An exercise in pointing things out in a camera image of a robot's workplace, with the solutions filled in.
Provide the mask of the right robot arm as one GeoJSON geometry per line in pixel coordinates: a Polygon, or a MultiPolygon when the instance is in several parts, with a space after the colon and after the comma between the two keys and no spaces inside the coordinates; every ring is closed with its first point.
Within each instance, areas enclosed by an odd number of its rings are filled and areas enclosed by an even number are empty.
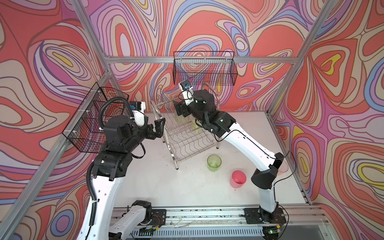
{"type": "Polygon", "coordinates": [[[259,188],[258,213],[262,222],[274,221],[281,210],[276,201],[274,183],[285,156],[281,153],[275,154],[260,145],[234,117],[219,110],[214,95],[207,90],[194,93],[184,90],[182,95],[177,101],[173,101],[178,116],[193,116],[199,127],[213,134],[218,142],[232,144],[256,166],[251,181],[259,188]]]}

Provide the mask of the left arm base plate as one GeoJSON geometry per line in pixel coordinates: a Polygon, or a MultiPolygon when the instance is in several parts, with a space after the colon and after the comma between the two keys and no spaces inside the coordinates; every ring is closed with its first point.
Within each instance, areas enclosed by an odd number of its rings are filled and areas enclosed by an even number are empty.
{"type": "Polygon", "coordinates": [[[145,208],[143,206],[132,206],[130,210],[121,218],[121,225],[123,227],[136,226],[162,226],[166,223],[167,211],[165,209],[152,209],[151,207],[145,208]]]}

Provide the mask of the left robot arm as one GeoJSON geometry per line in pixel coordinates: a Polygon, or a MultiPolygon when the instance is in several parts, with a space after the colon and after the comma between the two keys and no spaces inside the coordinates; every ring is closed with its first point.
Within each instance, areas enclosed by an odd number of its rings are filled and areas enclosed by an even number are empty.
{"type": "Polygon", "coordinates": [[[118,191],[127,174],[128,166],[138,156],[133,151],[143,146],[145,139],[162,138],[166,120],[148,123],[145,102],[128,101],[124,97],[107,100],[98,114],[99,128],[105,141],[91,162],[86,184],[91,194],[79,240],[125,240],[138,225],[152,225],[152,204],[135,201],[117,223],[111,225],[118,191]]]}

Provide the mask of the green transparent cup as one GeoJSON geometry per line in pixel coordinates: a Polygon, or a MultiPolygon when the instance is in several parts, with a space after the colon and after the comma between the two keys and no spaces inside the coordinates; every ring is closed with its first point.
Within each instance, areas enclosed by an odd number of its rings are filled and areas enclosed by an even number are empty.
{"type": "Polygon", "coordinates": [[[216,172],[222,165],[222,159],[218,155],[210,155],[207,158],[208,169],[211,172],[216,172]]]}
{"type": "Polygon", "coordinates": [[[185,118],[182,115],[178,116],[177,114],[175,114],[175,120],[180,125],[184,125],[184,124],[188,123],[188,121],[189,121],[188,118],[185,118]]]}

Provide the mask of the light green ceramic mug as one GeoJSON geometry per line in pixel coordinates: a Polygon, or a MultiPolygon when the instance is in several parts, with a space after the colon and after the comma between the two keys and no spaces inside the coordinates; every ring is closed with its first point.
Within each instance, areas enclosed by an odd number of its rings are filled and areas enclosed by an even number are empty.
{"type": "Polygon", "coordinates": [[[192,132],[196,135],[200,134],[202,132],[202,128],[199,127],[195,122],[192,122],[192,132]]]}

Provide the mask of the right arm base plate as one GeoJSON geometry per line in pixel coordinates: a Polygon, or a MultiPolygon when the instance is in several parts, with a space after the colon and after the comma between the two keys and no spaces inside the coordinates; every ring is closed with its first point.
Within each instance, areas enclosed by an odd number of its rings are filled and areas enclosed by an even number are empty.
{"type": "Polygon", "coordinates": [[[247,224],[277,224],[283,225],[287,222],[283,208],[276,207],[270,213],[262,208],[245,208],[241,217],[245,218],[247,224]]]}

